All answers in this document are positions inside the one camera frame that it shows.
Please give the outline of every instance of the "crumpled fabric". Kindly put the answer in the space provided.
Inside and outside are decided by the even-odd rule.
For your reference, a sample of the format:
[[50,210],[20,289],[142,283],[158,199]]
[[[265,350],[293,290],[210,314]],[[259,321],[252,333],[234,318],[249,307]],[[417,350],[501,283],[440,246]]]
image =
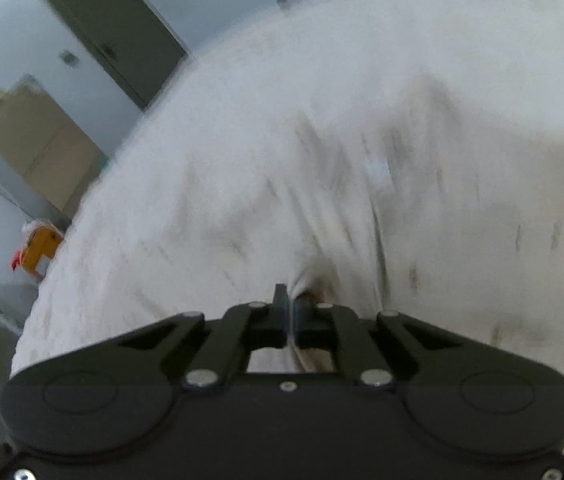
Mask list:
[[86,195],[12,371],[276,283],[564,373],[564,0],[309,0],[209,45]]

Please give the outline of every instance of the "gray door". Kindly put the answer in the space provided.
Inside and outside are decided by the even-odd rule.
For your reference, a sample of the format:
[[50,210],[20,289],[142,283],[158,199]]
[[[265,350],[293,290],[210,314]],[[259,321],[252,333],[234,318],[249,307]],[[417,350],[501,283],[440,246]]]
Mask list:
[[185,51],[142,0],[47,0],[141,108]]

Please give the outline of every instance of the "red object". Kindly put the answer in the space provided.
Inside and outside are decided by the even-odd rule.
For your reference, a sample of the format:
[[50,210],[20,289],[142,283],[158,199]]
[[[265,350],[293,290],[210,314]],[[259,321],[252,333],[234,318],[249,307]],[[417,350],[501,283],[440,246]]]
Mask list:
[[13,253],[13,257],[11,258],[11,270],[17,269],[21,263],[22,263],[22,251],[17,250]]

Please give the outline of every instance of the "metal screw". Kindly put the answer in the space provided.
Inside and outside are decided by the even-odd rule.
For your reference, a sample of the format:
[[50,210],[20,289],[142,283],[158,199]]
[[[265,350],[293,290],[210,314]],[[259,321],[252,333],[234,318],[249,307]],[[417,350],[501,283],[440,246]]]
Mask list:
[[206,368],[198,368],[197,370],[191,370],[186,377],[187,384],[190,386],[196,386],[198,388],[206,388],[212,384],[217,383],[219,377],[213,370],[207,370]]
[[381,368],[371,368],[360,374],[360,380],[367,386],[386,386],[393,381],[393,376]]
[[36,480],[36,476],[28,469],[18,469],[13,473],[13,480]]
[[293,381],[284,381],[283,383],[280,383],[280,390],[290,394],[297,390],[297,383],[294,383]]
[[562,472],[559,469],[547,469],[542,475],[542,480],[562,480]]

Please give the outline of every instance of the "yellow container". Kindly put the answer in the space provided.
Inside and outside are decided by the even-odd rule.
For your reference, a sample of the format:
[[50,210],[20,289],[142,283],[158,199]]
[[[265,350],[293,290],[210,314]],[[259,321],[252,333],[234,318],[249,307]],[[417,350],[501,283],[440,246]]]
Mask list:
[[56,230],[38,227],[28,238],[27,246],[22,251],[20,265],[29,274],[42,280],[63,240],[62,235]]

